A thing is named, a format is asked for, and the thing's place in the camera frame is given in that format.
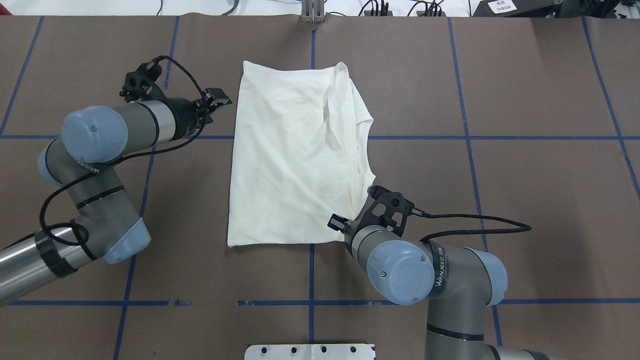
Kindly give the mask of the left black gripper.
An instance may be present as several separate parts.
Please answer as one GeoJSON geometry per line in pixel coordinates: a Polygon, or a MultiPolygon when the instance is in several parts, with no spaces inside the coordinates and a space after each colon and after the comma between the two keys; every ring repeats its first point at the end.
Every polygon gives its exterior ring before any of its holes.
{"type": "Polygon", "coordinates": [[[205,105],[199,109],[199,100],[173,98],[174,136],[192,136],[206,125],[210,125],[218,107],[233,105],[233,101],[221,88],[205,88],[202,92],[205,105]]]}

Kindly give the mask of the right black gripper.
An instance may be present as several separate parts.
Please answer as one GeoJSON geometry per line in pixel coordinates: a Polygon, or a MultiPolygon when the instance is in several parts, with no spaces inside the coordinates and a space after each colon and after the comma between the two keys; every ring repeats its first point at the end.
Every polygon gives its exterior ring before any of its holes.
{"type": "Polygon", "coordinates": [[[366,231],[361,219],[348,219],[338,214],[332,214],[327,227],[334,231],[343,231],[345,246],[350,255],[357,256],[362,242],[366,237],[366,231]]]}

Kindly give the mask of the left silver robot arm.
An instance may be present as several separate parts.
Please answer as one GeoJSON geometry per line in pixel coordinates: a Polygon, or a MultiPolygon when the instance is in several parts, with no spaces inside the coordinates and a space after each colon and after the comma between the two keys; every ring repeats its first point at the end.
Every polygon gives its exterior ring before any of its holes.
{"type": "Polygon", "coordinates": [[[39,154],[38,170],[57,186],[38,214],[39,230],[1,251],[1,305],[103,259],[119,264],[151,242],[115,167],[185,136],[194,139],[212,114],[233,101],[220,88],[203,98],[147,99],[71,112],[61,135],[39,154]]]}

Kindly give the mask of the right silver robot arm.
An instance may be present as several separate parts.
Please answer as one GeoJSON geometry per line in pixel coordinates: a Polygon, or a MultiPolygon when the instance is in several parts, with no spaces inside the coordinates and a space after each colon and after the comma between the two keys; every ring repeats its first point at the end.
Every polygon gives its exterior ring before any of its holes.
{"type": "Polygon", "coordinates": [[[328,227],[345,235],[351,257],[370,284],[395,305],[428,300],[426,360],[553,360],[555,355],[515,350],[485,341],[485,309],[505,298],[509,285],[503,262],[487,251],[414,244],[380,221],[333,214],[328,227]]]}

